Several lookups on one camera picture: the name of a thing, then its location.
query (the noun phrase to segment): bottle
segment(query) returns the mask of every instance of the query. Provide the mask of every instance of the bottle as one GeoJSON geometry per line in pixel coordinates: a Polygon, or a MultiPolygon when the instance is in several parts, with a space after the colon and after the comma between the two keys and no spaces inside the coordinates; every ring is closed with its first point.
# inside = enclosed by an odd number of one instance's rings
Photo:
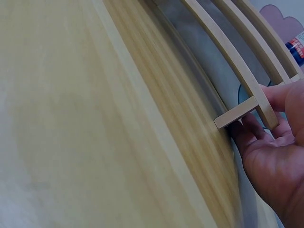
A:
{"type": "Polygon", "coordinates": [[[287,42],[286,47],[301,67],[304,64],[304,32],[287,42]]]}

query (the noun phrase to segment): curved wooden slat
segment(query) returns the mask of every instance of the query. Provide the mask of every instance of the curved wooden slat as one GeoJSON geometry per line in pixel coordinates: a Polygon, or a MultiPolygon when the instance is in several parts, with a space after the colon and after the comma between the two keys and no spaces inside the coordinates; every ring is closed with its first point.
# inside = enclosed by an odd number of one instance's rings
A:
{"type": "Polygon", "coordinates": [[[279,123],[274,110],[249,67],[246,65],[243,58],[224,32],[196,0],[181,0],[181,2],[193,13],[201,26],[211,37],[225,59],[228,61],[241,84],[246,89],[248,95],[255,97],[259,105],[257,111],[259,112],[265,126],[269,129],[277,127],[279,123]]]}
{"type": "Polygon", "coordinates": [[[270,24],[263,18],[263,16],[255,9],[255,7],[248,0],[234,0],[233,2],[265,39],[284,67],[288,76],[292,78],[295,75],[298,75],[299,78],[304,78],[302,70],[298,66],[293,56],[287,50],[281,38],[270,26],[270,24]]]}
{"type": "Polygon", "coordinates": [[[275,83],[290,83],[290,78],[281,63],[263,39],[257,29],[231,0],[212,0],[218,9],[227,17],[231,24],[240,33],[259,62],[267,72],[269,78],[275,83]]]}

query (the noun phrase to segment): finger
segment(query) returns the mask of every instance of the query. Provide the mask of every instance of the finger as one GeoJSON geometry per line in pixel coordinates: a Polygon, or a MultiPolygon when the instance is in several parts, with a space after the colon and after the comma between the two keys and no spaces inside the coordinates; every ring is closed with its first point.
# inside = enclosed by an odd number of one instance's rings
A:
{"type": "Polygon", "coordinates": [[[262,127],[262,125],[257,121],[254,115],[248,114],[242,118],[242,123],[245,128],[247,128],[255,137],[256,139],[264,140],[266,142],[271,142],[274,139],[271,135],[267,134],[262,127]]]}
{"type": "Polygon", "coordinates": [[[243,157],[247,148],[257,140],[257,138],[246,129],[239,121],[235,121],[229,126],[231,136],[236,143],[238,150],[243,157]]]}
{"type": "Polygon", "coordinates": [[[287,85],[275,85],[270,87],[261,86],[272,108],[276,112],[285,112],[285,100],[287,94],[294,86],[293,83],[287,85]]]}
{"type": "Polygon", "coordinates": [[[262,89],[275,111],[285,111],[295,141],[304,144],[304,80],[262,89]]]}
{"type": "Polygon", "coordinates": [[[271,131],[274,138],[277,139],[280,137],[288,137],[291,135],[290,138],[292,139],[293,134],[291,132],[291,128],[290,128],[288,121],[285,118],[283,118],[283,116],[278,112],[276,113],[276,116],[279,120],[280,125],[271,131]]]}

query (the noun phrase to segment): human hand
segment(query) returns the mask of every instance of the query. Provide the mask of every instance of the human hand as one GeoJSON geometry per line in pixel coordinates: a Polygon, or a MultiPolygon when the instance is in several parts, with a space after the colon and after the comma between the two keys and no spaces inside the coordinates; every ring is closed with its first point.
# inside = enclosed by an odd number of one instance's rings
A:
{"type": "Polygon", "coordinates": [[[286,227],[304,227],[304,80],[263,91],[280,122],[274,139],[252,114],[234,122],[231,134],[257,193],[286,227]]]}

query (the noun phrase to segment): light wood surface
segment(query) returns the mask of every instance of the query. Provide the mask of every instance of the light wood surface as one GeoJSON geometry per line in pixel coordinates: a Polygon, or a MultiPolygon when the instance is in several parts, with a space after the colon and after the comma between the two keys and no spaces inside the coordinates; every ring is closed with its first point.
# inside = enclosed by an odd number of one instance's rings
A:
{"type": "Polygon", "coordinates": [[[281,62],[288,76],[292,78],[295,75],[298,75],[299,78],[304,78],[304,74],[294,57],[290,54],[278,34],[257,11],[257,9],[255,9],[255,7],[248,0],[233,0],[233,2],[263,36],[265,41],[271,47],[272,51],[275,53],[276,57],[281,62]]]}
{"type": "Polygon", "coordinates": [[[253,76],[249,67],[246,65],[243,58],[232,45],[224,32],[196,0],[181,0],[181,2],[183,2],[185,6],[193,13],[201,26],[214,41],[240,80],[241,84],[246,89],[247,94],[249,96],[254,96],[259,104],[257,111],[259,112],[265,126],[267,126],[269,129],[277,127],[279,122],[265,94],[257,83],[257,80],[253,76]]]}
{"type": "Polygon", "coordinates": [[[229,140],[151,8],[0,5],[1,227],[242,226],[229,140]]]}
{"type": "Polygon", "coordinates": [[[216,118],[214,120],[214,123],[219,129],[221,129],[223,127],[228,126],[235,120],[238,120],[243,116],[247,115],[251,111],[255,110],[257,107],[258,107],[257,100],[252,96],[243,103],[241,103],[240,105],[236,106],[235,108],[229,110],[228,112],[216,118]]]}
{"type": "Polygon", "coordinates": [[[220,9],[247,42],[272,82],[276,85],[281,82],[285,84],[290,83],[287,73],[274,52],[236,5],[231,0],[212,0],[212,2],[220,9]]]}

